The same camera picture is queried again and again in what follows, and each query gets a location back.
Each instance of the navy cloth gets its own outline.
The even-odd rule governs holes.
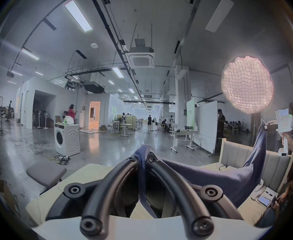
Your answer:
[[[227,170],[223,172],[215,172],[204,168],[189,166],[186,164],[161,159],[173,170],[183,176],[192,184],[205,186],[217,185],[223,193],[230,199],[236,208],[238,208],[252,193],[254,188],[260,183],[262,169],[266,154],[266,131],[264,123],[261,123],[253,151],[244,163],[242,168],[237,170]],[[153,210],[147,203],[146,197],[146,180],[145,169],[146,159],[151,150],[150,145],[143,145],[135,151],[135,156],[140,161],[139,168],[139,199],[146,210],[155,217]]]

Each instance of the ceiling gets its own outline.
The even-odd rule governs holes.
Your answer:
[[[47,17],[56,28],[52,30],[41,22],[45,15],[63,0],[20,0],[13,8],[0,34],[0,75],[5,78],[7,70],[23,74],[14,76],[19,87],[22,82],[36,76],[53,84],[54,80],[63,82],[65,73],[84,72],[104,69],[112,66],[123,68],[120,56],[107,33],[107,30],[91,0],[75,0],[93,30],[84,32],[62,3]],[[104,9],[103,2],[97,0],[107,22],[112,24]],[[168,91],[166,83],[173,72],[167,75],[174,59],[176,43],[181,40],[182,31],[190,17],[192,4],[190,0],[110,0],[106,5],[120,39],[130,47],[133,31],[134,38],[144,38],[146,46],[155,52],[155,68],[135,69],[133,80],[138,80],[137,87],[147,101],[156,101],[161,94]],[[250,54],[259,56],[270,69],[275,68],[282,60],[289,60],[291,51],[276,26],[272,15],[264,7],[265,0],[232,0],[234,6],[215,33],[205,30],[220,0],[201,0],[189,34],[182,49],[183,65],[191,70],[221,74],[224,65],[235,56]],[[38,56],[38,61],[19,53],[25,40],[30,35],[25,47]],[[97,49],[91,48],[97,43]],[[75,50],[80,50],[86,59]],[[109,93],[124,94],[132,98],[128,88],[136,88],[128,73],[121,71],[120,79],[113,71],[82,74],[84,81],[95,81],[105,87]]]

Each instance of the white washing machine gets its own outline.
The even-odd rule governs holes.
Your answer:
[[[80,153],[80,125],[54,124],[55,150],[61,155]]]

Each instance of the white partition board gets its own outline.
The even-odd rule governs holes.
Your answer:
[[[210,153],[214,153],[217,131],[217,101],[202,103],[195,109],[195,121],[199,131],[194,142]]]

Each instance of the hand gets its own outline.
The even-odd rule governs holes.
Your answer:
[[[279,212],[280,210],[280,205],[277,203],[277,201],[275,201],[275,204],[273,205],[273,210],[275,210],[276,212]]]
[[[279,203],[284,202],[284,200],[286,199],[287,195],[288,195],[288,192],[284,192],[282,195],[280,195]]]

